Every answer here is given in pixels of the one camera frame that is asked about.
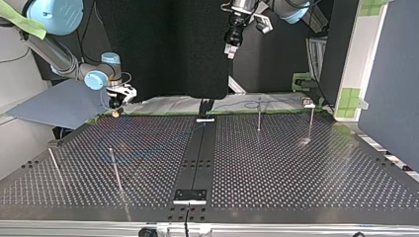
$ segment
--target blue cable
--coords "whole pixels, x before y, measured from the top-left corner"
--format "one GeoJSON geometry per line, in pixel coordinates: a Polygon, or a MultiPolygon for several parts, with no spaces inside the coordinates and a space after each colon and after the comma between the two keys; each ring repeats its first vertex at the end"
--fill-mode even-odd
{"type": "MultiPolygon", "coordinates": [[[[213,110],[211,110],[211,112],[214,112],[214,111],[216,111],[216,110],[218,110],[220,108],[223,108],[223,107],[231,107],[231,106],[236,106],[236,105],[240,105],[240,104],[244,104],[244,103],[246,103],[244,105],[244,107],[246,107],[247,105],[250,105],[250,104],[257,104],[258,106],[255,107],[255,108],[253,108],[253,107],[251,107],[251,108],[246,107],[247,109],[257,109],[260,104],[265,104],[265,103],[266,104],[270,104],[270,103],[278,103],[278,102],[286,102],[286,101],[299,101],[299,100],[296,100],[296,99],[286,99],[286,100],[277,100],[277,101],[241,101],[241,102],[236,102],[236,103],[233,103],[233,104],[218,106],[218,107],[214,108],[213,110]]],[[[117,163],[119,163],[119,164],[121,164],[121,163],[127,163],[129,160],[141,159],[141,158],[144,158],[146,156],[152,155],[152,154],[156,153],[157,151],[160,151],[160,150],[166,148],[168,145],[172,144],[174,141],[177,141],[177,140],[179,140],[181,138],[184,138],[186,136],[192,135],[193,133],[195,133],[195,131],[197,131],[197,130],[201,129],[202,127],[205,127],[205,126],[206,126],[206,123],[204,122],[202,125],[197,126],[193,130],[187,131],[187,132],[184,132],[184,133],[181,133],[179,135],[176,135],[175,137],[173,137],[169,141],[157,145],[157,147],[155,147],[155,148],[149,149],[147,151],[142,151],[142,152],[135,153],[135,154],[132,155],[132,157],[126,157],[124,159],[118,159],[118,162],[117,163]]],[[[109,164],[113,164],[112,159],[110,157],[105,158],[105,160],[107,162],[109,162],[109,164]]]]}

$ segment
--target optical breadboard table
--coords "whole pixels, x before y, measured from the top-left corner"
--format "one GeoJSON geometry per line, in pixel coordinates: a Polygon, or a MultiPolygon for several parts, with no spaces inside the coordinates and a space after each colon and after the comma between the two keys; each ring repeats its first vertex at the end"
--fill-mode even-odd
{"type": "Polygon", "coordinates": [[[0,182],[0,219],[419,226],[419,184],[330,117],[214,118],[84,125],[0,182]]]}

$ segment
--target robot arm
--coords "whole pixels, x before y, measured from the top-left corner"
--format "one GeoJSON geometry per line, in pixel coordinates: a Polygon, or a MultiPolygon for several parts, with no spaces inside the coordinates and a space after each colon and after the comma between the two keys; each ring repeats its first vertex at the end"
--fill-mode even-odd
{"type": "MultiPolygon", "coordinates": [[[[76,31],[83,15],[82,0],[6,0],[6,3],[23,16],[43,23],[49,34],[58,36],[76,31]]],[[[54,73],[83,80],[92,90],[106,87],[111,97],[109,106],[114,111],[121,112],[121,108],[136,97],[136,90],[123,82],[117,54],[106,52],[102,55],[102,63],[92,65],[80,62],[68,48],[49,35],[45,39],[24,32],[21,35],[28,46],[51,65],[54,73]]]]}
{"type": "Polygon", "coordinates": [[[256,21],[256,29],[267,34],[274,28],[268,17],[258,14],[258,7],[267,2],[275,2],[273,11],[281,19],[294,24],[301,19],[310,7],[309,0],[231,0],[228,4],[222,4],[221,10],[229,12],[228,31],[224,36],[224,53],[228,58],[233,59],[235,52],[243,43],[243,31],[250,24],[253,18],[256,21]]]}

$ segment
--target white wall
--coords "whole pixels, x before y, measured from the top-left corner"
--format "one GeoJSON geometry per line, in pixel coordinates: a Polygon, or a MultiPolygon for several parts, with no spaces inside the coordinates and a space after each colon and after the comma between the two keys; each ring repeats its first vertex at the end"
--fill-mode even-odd
{"type": "Polygon", "coordinates": [[[0,179],[46,149],[52,127],[14,119],[4,113],[47,89],[32,53],[13,29],[0,28],[0,179]]]}

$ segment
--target black backdrop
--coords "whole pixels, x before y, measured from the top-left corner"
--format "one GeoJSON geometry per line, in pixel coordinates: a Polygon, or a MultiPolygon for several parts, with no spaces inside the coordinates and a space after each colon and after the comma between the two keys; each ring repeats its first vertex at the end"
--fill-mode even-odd
{"type": "Polygon", "coordinates": [[[222,99],[228,92],[222,0],[98,0],[137,101],[162,95],[222,99]]]}

